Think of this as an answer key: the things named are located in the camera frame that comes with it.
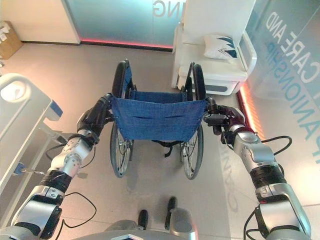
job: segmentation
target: white wall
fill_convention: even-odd
[[[0,16],[22,41],[80,43],[64,0],[2,0]]]

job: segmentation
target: white armchair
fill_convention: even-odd
[[[172,87],[185,85],[191,62],[202,66],[206,92],[236,93],[255,68],[256,51],[245,31],[256,0],[187,0],[174,32]],[[233,39],[237,58],[204,56],[204,36],[212,33]]]

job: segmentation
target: cardboard box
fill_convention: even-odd
[[[0,22],[0,59],[9,59],[22,45],[11,22]]]

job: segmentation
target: robotic arm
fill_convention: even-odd
[[[62,152],[14,215],[11,226],[0,229],[0,240],[49,239],[59,222],[71,180],[82,168],[84,159],[99,142],[104,125],[113,121],[110,114],[111,94],[101,97],[78,121],[77,134],[72,135]]]
[[[212,126],[215,135],[221,135],[223,144],[241,157],[255,186],[259,205],[254,214],[261,235],[267,240],[310,240],[308,217],[271,148],[246,126],[239,110],[217,105],[211,97],[208,102],[209,114],[204,121]]]

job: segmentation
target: frosted glass panel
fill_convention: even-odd
[[[185,1],[67,0],[82,41],[172,47]]]

